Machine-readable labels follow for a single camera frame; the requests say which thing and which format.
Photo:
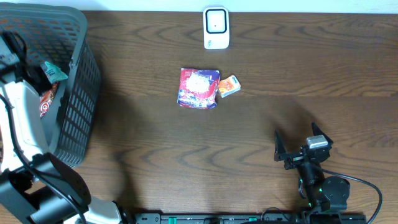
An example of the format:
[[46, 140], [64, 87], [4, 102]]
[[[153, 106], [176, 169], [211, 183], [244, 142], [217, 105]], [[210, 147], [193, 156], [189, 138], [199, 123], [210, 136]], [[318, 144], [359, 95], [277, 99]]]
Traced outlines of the teal snack wrapper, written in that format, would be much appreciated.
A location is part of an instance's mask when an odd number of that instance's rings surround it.
[[40, 67], [46, 74], [46, 77], [51, 84], [66, 80], [68, 78], [68, 75], [64, 73], [58, 66], [48, 61], [41, 63]]

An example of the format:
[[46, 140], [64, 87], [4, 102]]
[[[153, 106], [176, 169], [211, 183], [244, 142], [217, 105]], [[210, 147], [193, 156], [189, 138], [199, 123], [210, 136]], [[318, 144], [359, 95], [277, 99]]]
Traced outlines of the orange brown snack bar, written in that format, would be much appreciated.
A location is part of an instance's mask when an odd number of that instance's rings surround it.
[[39, 107], [39, 111], [40, 111], [40, 118], [42, 118], [47, 111], [50, 108], [50, 105], [52, 104], [55, 95], [57, 93], [58, 90], [58, 83], [54, 83], [51, 87], [50, 90], [46, 91], [41, 97], [40, 97], [40, 107]]

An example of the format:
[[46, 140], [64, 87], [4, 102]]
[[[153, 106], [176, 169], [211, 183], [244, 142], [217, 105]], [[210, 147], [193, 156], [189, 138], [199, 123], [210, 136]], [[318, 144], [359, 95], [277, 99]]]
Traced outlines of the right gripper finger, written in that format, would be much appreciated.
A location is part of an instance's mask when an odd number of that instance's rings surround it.
[[329, 138], [319, 127], [315, 122], [312, 122], [312, 132], [313, 136], [317, 135], [324, 135], [326, 137], [326, 140], [328, 141], [328, 146], [333, 145], [333, 140]]
[[278, 132], [275, 130], [275, 152], [274, 152], [274, 160], [275, 161], [284, 161], [286, 158], [286, 150], [284, 147], [283, 140]]

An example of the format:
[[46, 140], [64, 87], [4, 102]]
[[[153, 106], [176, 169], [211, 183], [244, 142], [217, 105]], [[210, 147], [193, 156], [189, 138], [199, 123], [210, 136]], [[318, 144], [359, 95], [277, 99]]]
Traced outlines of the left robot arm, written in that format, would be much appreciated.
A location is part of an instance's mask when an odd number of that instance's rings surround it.
[[116, 202], [91, 196], [82, 177], [49, 151], [40, 95], [52, 84], [15, 33], [1, 33], [1, 204], [22, 223], [134, 223]]

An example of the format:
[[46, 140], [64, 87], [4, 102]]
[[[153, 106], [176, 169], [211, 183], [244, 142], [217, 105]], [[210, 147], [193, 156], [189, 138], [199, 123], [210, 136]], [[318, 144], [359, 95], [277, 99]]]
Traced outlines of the small orange carton box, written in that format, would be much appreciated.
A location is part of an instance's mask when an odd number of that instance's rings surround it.
[[241, 89], [241, 84], [234, 74], [221, 80], [218, 85], [218, 91], [222, 98], [236, 93]]

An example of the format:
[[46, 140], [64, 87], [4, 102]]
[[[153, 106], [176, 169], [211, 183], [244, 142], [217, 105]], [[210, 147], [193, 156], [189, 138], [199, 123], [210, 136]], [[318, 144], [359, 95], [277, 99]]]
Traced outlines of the red purple snack bag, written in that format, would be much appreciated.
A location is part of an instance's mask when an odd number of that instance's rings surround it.
[[217, 105], [219, 70], [180, 69], [177, 103], [182, 107], [212, 109]]

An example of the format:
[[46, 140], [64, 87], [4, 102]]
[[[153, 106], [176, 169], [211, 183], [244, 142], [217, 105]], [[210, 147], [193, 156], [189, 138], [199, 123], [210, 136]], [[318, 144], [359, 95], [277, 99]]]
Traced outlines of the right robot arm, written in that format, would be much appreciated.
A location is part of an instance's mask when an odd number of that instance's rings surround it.
[[320, 163], [330, 157], [333, 141], [312, 123], [313, 135], [299, 152], [288, 153], [280, 134], [275, 132], [274, 160], [284, 162], [284, 169], [296, 169], [300, 177], [299, 192], [308, 200], [310, 210], [303, 212], [302, 220], [310, 223], [315, 215], [338, 213], [347, 209], [350, 184], [347, 180], [325, 177]]

